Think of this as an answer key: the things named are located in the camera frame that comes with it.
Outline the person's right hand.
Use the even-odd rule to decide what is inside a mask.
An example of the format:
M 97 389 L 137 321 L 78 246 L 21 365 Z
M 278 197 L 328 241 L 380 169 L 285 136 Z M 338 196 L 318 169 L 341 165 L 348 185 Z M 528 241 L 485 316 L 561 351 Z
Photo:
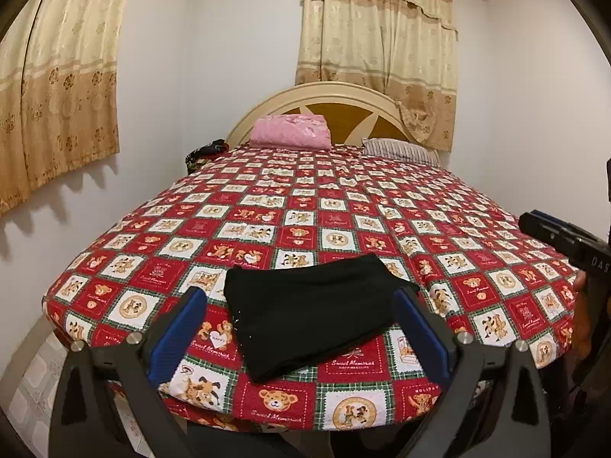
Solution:
M 590 318 L 590 300 L 592 300 L 592 288 L 589 286 L 588 276 L 584 271 L 579 271 L 573 283 L 576 294 L 574 312 L 574 332 L 572 341 L 572 352 L 576 362 L 572 378 L 575 385 L 583 382 L 584 368 L 589 363 L 592 353 L 593 320 Z

